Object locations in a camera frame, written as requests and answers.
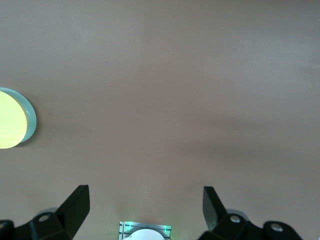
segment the metal screw head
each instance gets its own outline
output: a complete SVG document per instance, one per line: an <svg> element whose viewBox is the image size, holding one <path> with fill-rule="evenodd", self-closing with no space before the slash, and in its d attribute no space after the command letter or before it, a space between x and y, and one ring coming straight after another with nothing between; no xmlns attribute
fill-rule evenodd
<svg viewBox="0 0 320 240"><path fill-rule="evenodd" d="M283 232L284 229L282 226L280 226L278 223L272 223L271 228L276 232Z"/></svg>
<svg viewBox="0 0 320 240"><path fill-rule="evenodd" d="M38 221L39 221L39 222L44 222L44 221L48 220L49 217L50 217L49 214L43 215L43 216L39 217L39 220L38 220Z"/></svg>
<svg viewBox="0 0 320 240"><path fill-rule="evenodd" d="M236 223L236 224L238 224L238 223L241 222L240 218L239 218L238 216L236 216L236 215L232 215L232 216L230 217L230 220L231 220L232 222Z"/></svg>

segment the light blue rim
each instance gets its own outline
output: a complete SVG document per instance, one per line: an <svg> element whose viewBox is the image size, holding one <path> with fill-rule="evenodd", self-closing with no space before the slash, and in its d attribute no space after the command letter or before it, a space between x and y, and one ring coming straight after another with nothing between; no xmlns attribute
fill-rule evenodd
<svg viewBox="0 0 320 240"><path fill-rule="evenodd" d="M0 91L10 95L14 98L23 108L27 118L27 130L21 143L31 138L37 127L37 116L31 103L21 93L6 87L0 87Z"/></svg>

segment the silver bolt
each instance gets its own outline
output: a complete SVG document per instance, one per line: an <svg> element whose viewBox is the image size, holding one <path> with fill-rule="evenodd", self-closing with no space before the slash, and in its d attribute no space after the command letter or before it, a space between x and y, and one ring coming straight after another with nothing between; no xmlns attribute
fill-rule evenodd
<svg viewBox="0 0 320 240"><path fill-rule="evenodd" d="M240 218L239 218L238 216L236 216L236 215L232 215L232 216L230 217L230 220L231 220L232 222L236 223L236 224L238 224L238 223L241 222Z"/></svg>
<svg viewBox="0 0 320 240"><path fill-rule="evenodd" d="M276 232L283 232L284 229L282 228L282 226L280 226L278 223L272 223L271 224L271 228L273 230L275 230Z"/></svg>
<svg viewBox="0 0 320 240"><path fill-rule="evenodd" d="M50 217L49 214L43 215L43 216L39 217L39 222L44 222L44 221L48 220L49 217Z"/></svg>

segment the yellow circle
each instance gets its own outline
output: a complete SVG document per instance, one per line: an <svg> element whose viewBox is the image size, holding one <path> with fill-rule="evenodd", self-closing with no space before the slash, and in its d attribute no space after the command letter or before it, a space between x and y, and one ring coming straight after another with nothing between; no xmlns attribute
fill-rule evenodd
<svg viewBox="0 0 320 240"><path fill-rule="evenodd" d="M18 145L25 137L27 127L24 109L13 97L0 91L0 149Z"/></svg>

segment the black mechanical part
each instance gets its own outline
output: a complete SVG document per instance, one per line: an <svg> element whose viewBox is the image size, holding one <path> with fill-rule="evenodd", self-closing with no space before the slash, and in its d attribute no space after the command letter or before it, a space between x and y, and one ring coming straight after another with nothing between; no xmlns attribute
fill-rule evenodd
<svg viewBox="0 0 320 240"><path fill-rule="evenodd" d="M89 186L80 185L55 212L41 213L16 228L1 220L0 240L72 240L89 211Z"/></svg>
<svg viewBox="0 0 320 240"><path fill-rule="evenodd" d="M241 215L228 214L212 186L203 189L202 210L209 231L198 240L302 240L283 222L267 221L260 228Z"/></svg>

